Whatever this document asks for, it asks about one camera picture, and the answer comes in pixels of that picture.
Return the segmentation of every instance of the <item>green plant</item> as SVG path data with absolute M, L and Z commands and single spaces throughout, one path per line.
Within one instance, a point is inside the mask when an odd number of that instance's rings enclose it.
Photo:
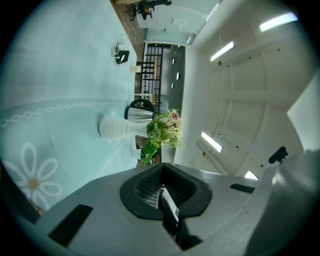
M 151 139 L 148 140 L 147 144 L 142 147 L 141 150 L 141 160 L 144 164 L 152 164 L 152 157 L 159 149 L 159 146 L 151 142 Z

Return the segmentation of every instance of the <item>flower bouquet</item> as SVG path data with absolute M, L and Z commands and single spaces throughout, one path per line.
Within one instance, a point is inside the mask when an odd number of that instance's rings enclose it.
M 150 144 L 160 147 L 161 144 L 176 148 L 182 146 L 179 137 L 182 135 L 183 121 L 177 109 L 170 109 L 165 114 L 157 115 L 146 127 Z

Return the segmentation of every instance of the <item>pink flower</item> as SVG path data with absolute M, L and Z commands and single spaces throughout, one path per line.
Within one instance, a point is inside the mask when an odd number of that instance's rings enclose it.
M 179 114 L 177 112 L 172 112 L 170 115 L 169 115 L 169 119 L 172 123 L 175 123 L 178 119 L 179 119 Z

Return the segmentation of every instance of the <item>black slot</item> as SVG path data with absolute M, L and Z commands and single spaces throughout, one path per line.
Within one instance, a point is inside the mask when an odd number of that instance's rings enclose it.
M 49 235 L 58 244 L 66 247 L 77 234 L 91 211 L 92 207 L 78 205 Z
M 255 188 L 252 186 L 246 186 L 246 185 L 241 185 L 241 184 L 237 184 L 234 183 L 230 186 L 230 188 L 234 189 L 234 190 L 239 190 L 239 191 L 243 191 L 249 194 L 252 194 L 255 191 Z

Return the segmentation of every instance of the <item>flower pattern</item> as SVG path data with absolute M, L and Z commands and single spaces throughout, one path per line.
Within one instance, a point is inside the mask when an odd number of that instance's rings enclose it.
M 30 150 L 32 153 L 31 168 L 28 167 L 26 161 L 27 150 Z M 57 171 L 58 161 L 55 158 L 48 158 L 37 170 L 38 154 L 36 147 L 31 142 L 27 142 L 22 146 L 20 160 L 24 173 L 9 161 L 3 161 L 3 165 L 7 170 L 13 172 L 10 176 L 20 190 L 37 206 L 42 208 L 41 206 L 43 205 L 44 210 L 48 210 L 50 206 L 44 195 L 57 197 L 62 193 L 62 187 L 59 183 L 55 181 L 45 181 Z M 44 170 L 49 164 L 53 164 L 53 168 L 44 174 Z M 20 180 L 15 180 L 14 176 L 18 176 Z M 48 186 L 55 187 L 56 189 L 52 192 L 46 188 Z

